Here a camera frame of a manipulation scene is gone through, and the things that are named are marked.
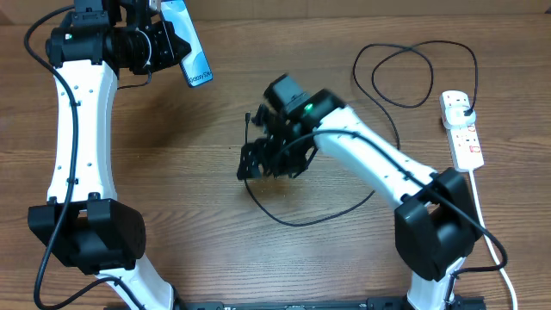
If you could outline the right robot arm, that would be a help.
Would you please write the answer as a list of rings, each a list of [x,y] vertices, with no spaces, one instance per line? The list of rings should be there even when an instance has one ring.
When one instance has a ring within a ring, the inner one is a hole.
[[[409,158],[372,131],[328,89],[305,92],[282,75],[246,124],[264,136],[246,141],[242,181],[306,171],[316,152],[338,160],[379,193],[393,210],[394,242],[412,271],[403,296],[369,297],[366,309],[483,309],[481,297],[455,293],[458,273],[481,236],[474,199],[459,172],[438,172]]]

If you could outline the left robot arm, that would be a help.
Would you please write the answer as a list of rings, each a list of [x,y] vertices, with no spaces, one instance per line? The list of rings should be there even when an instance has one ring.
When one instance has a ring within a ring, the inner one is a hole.
[[[46,257],[108,284],[127,309],[184,308],[145,253],[141,213],[118,200],[111,163],[121,70],[151,76],[191,53],[166,9],[164,1],[76,1],[60,10],[40,59],[57,87],[57,151],[46,203],[28,210],[28,226]]]

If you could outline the Samsung Galaxy smartphone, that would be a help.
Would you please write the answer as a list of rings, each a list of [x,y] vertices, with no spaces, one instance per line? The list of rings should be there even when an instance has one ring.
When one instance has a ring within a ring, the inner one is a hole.
[[[190,88],[213,80],[213,73],[207,62],[199,35],[183,0],[161,2],[162,19],[171,22],[176,35],[190,45],[190,52],[180,62],[183,75]]]

